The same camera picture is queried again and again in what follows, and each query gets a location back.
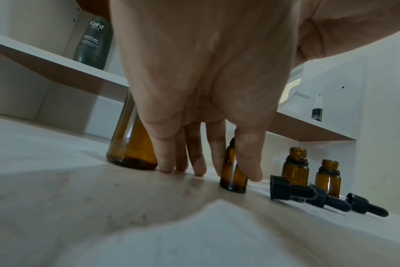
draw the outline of kahf logo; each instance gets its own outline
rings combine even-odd
[[[91,21],[90,25],[99,28],[99,29],[103,29],[105,27],[105,25],[101,25],[99,22],[95,22],[95,21]]]

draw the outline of small bottle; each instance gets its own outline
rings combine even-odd
[[[235,158],[235,139],[232,138],[225,153],[219,185],[229,191],[245,193],[248,178],[240,171]]]
[[[153,170],[157,167],[152,141],[138,117],[130,93],[125,99],[106,158],[128,168]]]
[[[318,95],[314,100],[313,111],[311,112],[311,118],[316,121],[322,121],[323,115],[323,99],[322,95]]]
[[[281,176],[288,179],[291,184],[306,186],[309,179],[308,165],[307,150],[300,147],[291,147],[282,167]],[[292,198],[292,200],[304,202],[304,198]]]
[[[322,166],[316,173],[314,185],[325,189],[333,198],[339,198],[341,193],[341,173],[338,170],[339,162],[322,160]]]
[[[96,69],[104,69],[112,36],[113,30],[109,21],[104,17],[95,16],[87,25],[73,59]]]

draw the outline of black dropper cap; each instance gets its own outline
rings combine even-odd
[[[346,201],[351,205],[351,209],[355,212],[361,214],[369,212],[380,217],[389,216],[389,212],[386,209],[370,204],[367,199],[354,195],[353,193],[349,193],[346,196]]]
[[[293,185],[288,179],[270,176],[270,199],[291,200],[291,197],[315,199],[316,191],[308,186]]]
[[[323,208],[325,205],[328,205],[343,212],[348,212],[351,210],[351,206],[348,204],[348,202],[331,197],[325,189],[317,187],[313,184],[310,184],[310,187],[316,191],[317,197],[315,199],[307,199],[307,203],[319,208]]]

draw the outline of dark green bottle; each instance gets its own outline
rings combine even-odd
[[[108,58],[112,43],[112,26],[101,16],[95,16],[90,21],[74,52],[74,60],[103,69]]]

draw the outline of countertop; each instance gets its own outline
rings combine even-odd
[[[0,116],[0,266],[400,266],[400,216],[122,168],[108,145]]]

